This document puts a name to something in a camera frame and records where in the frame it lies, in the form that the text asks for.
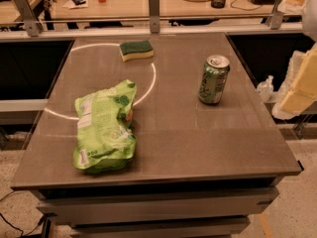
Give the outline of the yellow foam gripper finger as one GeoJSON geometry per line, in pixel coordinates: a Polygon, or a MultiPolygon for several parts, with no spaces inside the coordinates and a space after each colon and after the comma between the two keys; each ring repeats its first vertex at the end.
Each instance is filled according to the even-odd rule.
{"type": "Polygon", "coordinates": [[[298,115],[310,107],[314,101],[314,96],[290,91],[281,101],[280,108],[289,114],[298,115]]]}
{"type": "Polygon", "coordinates": [[[317,95],[317,50],[308,51],[296,75],[292,88],[311,96],[317,95]]]}

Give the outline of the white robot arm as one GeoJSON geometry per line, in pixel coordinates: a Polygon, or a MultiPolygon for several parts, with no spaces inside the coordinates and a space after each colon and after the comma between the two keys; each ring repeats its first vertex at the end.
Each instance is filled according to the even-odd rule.
{"type": "MultiPolygon", "coordinates": [[[[303,34],[317,43],[317,0],[282,0],[278,10],[302,16],[303,34]]],[[[294,52],[285,81],[279,89],[279,109],[299,115],[317,99],[317,47],[308,52],[294,52]]]]}

